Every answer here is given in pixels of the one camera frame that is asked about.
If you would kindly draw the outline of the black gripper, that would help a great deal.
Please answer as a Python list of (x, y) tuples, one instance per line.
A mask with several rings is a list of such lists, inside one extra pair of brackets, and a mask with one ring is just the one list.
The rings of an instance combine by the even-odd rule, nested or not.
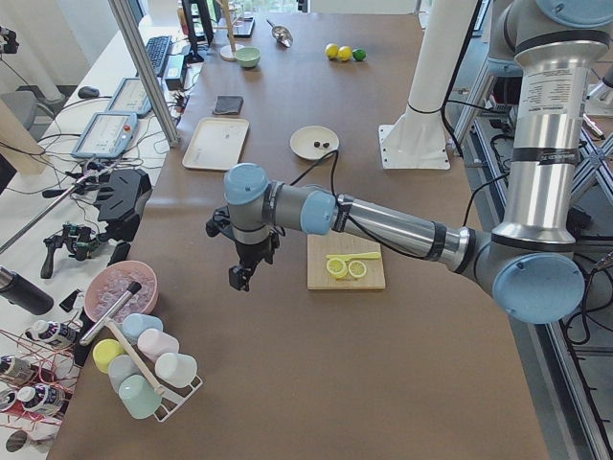
[(272, 265), (274, 254), (280, 246), (279, 234), (268, 225), (254, 230), (240, 230), (232, 222), (228, 206), (214, 210), (205, 224), (206, 234), (213, 238), (218, 234), (234, 242), (239, 264), (228, 270), (229, 284), (238, 291), (250, 290), (250, 279), (261, 261)]

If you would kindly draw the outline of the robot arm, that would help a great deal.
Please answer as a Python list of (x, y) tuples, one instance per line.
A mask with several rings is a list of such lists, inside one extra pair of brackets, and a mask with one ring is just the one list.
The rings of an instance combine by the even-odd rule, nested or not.
[(453, 228), (351, 195), (274, 181), (259, 165), (241, 163), (225, 174), (225, 205), (205, 227), (235, 245), (230, 285), (249, 288), (258, 264), (272, 261), (280, 228), (334, 231), (443, 264), (517, 320), (546, 324), (570, 314), (587, 290), (566, 223), (571, 184), (588, 73), (611, 35), (608, 1), (510, 1), (493, 21), (490, 51), (518, 64), (522, 84), (507, 202), (492, 230)]

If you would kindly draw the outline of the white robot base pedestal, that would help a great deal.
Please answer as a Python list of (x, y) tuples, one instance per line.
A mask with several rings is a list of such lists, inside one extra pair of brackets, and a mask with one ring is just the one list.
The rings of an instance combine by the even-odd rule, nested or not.
[(379, 127), (385, 169), (447, 170), (441, 110), (453, 73), (454, 38), (451, 1), (435, 1), (425, 29), (405, 112), (392, 125)]

